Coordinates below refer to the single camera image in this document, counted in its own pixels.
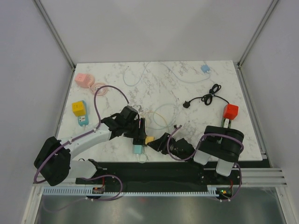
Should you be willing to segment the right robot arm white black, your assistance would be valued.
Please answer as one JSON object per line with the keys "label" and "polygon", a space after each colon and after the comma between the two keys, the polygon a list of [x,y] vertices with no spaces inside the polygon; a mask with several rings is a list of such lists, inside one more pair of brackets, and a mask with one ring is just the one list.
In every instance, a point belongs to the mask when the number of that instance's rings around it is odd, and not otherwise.
{"label": "right robot arm white black", "polygon": [[214,178],[218,183],[226,183],[231,178],[231,170],[244,150],[244,134],[236,129],[207,126],[196,147],[186,139],[176,140],[174,133],[164,133],[147,146],[162,154],[168,154],[175,161],[194,161],[206,165],[210,157],[218,159]]}

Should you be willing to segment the teal charger plug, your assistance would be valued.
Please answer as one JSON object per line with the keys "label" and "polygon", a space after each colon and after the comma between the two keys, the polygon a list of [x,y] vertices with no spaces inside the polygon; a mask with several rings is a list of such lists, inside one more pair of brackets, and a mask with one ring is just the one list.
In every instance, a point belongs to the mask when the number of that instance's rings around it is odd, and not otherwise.
{"label": "teal charger plug", "polygon": [[142,145],[133,145],[133,153],[134,154],[142,154],[143,146]]}

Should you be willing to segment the yellow charger plug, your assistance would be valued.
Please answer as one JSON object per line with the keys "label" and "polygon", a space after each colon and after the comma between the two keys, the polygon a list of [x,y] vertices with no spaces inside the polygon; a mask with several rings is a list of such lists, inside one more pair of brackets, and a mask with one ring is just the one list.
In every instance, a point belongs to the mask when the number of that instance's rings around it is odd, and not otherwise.
{"label": "yellow charger plug", "polygon": [[148,145],[150,142],[153,142],[154,140],[154,136],[147,136],[145,139],[145,145]]}

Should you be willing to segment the blue charger plug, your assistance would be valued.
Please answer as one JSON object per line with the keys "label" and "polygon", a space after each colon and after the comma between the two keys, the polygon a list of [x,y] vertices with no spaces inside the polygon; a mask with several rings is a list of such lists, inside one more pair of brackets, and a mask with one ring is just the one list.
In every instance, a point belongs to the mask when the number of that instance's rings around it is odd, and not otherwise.
{"label": "blue charger plug", "polygon": [[201,70],[204,73],[209,73],[210,72],[210,67],[208,65],[204,64],[204,65],[201,66]]}

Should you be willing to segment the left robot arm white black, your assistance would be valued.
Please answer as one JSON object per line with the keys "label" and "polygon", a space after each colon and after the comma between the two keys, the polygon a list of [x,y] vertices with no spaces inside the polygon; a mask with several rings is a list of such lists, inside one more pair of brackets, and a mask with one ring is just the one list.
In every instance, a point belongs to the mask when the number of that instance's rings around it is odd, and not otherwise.
{"label": "left robot arm white black", "polygon": [[91,183],[99,183],[103,173],[97,169],[95,162],[91,159],[76,161],[74,158],[97,144],[120,136],[144,142],[145,118],[125,118],[117,113],[102,119],[96,127],[75,137],[64,140],[58,140],[54,136],[48,138],[34,162],[37,171],[33,182],[47,182],[50,186],[56,186],[65,179],[82,178]]}

